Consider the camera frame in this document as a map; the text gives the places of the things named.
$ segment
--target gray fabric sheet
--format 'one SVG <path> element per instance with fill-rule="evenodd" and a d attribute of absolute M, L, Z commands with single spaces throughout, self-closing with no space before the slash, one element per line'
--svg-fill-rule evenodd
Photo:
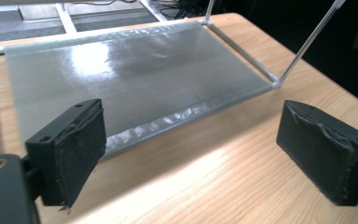
<path fill-rule="evenodd" d="M 108 153 L 271 89 L 198 22 L 5 49 L 21 137 L 102 98 Z"/>

